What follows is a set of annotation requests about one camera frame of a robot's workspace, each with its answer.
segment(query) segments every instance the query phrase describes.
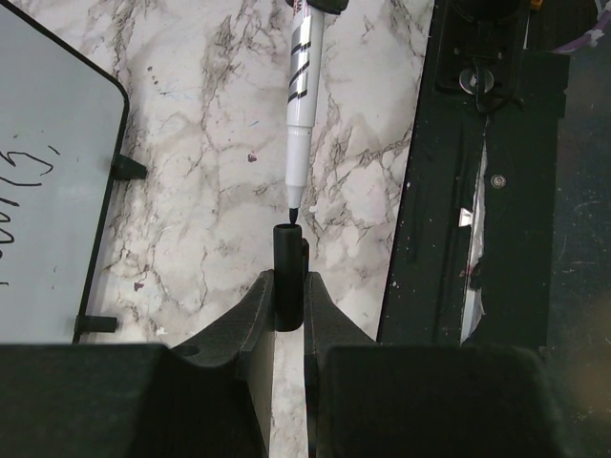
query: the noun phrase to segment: white marble countertop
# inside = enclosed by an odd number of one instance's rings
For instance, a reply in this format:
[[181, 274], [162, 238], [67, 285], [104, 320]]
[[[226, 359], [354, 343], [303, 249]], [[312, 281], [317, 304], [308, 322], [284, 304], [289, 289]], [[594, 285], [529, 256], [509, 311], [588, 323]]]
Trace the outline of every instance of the white marble countertop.
[[[285, 222], [284, 0], [13, 0], [116, 76], [131, 103], [91, 308], [98, 342], [174, 345], [272, 266]], [[300, 223], [311, 268], [375, 337], [432, 0], [351, 0], [327, 18], [315, 157]], [[278, 336], [273, 457], [306, 457], [303, 334]]]

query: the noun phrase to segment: handwriting on whiteboard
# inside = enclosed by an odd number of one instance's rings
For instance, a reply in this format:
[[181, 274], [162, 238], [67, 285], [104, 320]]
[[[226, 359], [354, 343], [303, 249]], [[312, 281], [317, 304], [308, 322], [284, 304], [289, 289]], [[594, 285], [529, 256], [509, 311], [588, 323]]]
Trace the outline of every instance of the handwriting on whiteboard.
[[[59, 152], [53, 146], [49, 145], [47, 148], [49, 149], [50, 152], [53, 152], [53, 154], [55, 154], [56, 156], [60, 156]], [[12, 168], [17, 168], [17, 166], [19, 166], [19, 168], [31, 167], [33, 162], [36, 162], [47, 168], [47, 170], [42, 172], [40, 176], [37, 177], [36, 179], [32, 179], [30, 181], [25, 181], [25, 182], [24, 181], [15, 181], [10, 178], [4, 177], [3, 175], [0, 175], [0, 181], [8, 183], [9, 186], [14, 186], [17, 188], [34, 188], [34, 187], [42, 186], [41, 177], [53, 171], [53, 165], [48, 160], [44, 160], [38, 156], [31, 155], [30, 153], [24, 153], [21, 151], [8, 151], [6, 153], [3, 153], [2, 151], [0, 151], [0, 158], [4, 159], [4, 161], [7, 164], [9, 164], [10, 167]], [[9, 213], [7, 213], [10, 211], [10, 208], [6, 208], [6, 207], [12, 207], [13, 209], [15, 209], [15, 208], [19, 208], [20, 206], [21, 205], [19, 205], [19, 202], [10, 200], [8, 198], [3, 198], [2, 196], [0, 196], [0, 207], [4, 207], [4, 208], [0, 208], [0, 260], [4, 257], [2, 246], [11, 245], [15, 243], [15, 237], [11, 233], [11, 227], [10, 227], [11, 217]], [[9, 283], [7, 281], [0, 281], [0, 286], [9, 286]]]

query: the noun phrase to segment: marker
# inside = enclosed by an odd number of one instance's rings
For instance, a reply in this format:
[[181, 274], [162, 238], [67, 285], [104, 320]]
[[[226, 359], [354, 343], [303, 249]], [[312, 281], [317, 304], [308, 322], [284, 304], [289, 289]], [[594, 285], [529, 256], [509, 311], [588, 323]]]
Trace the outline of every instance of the marker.
[[312, 129], [316, 120], [325, 14], [312, 8], [306, 0], [294, 0], [291, 32], [286, 113], [286, 193], [289, 219], [294, 224], [307, 183]]

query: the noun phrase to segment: gray surface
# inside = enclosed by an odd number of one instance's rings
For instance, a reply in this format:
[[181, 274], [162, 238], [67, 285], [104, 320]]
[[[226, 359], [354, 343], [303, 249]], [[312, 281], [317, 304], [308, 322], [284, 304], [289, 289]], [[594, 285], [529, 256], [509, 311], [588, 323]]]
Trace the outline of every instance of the gray surface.
[[[68, 343], [124, 100], [111, 81], [0, 7], [0, 344]], [[58, 156], [49, 146], [61, 154]]]
[[611, 36], [576, 53], [560, 124], [549, 363], [586, 456], [611, 456]]

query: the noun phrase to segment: screw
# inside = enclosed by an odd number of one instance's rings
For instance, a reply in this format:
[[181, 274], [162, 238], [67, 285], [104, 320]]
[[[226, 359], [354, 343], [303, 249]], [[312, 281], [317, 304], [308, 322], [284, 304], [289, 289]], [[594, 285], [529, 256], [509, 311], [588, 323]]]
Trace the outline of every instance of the screw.
[[495, 175], [493, 176], [492, 183], [496, 189], [502, 189], [507, 186], [507, 178], [503, 175]]

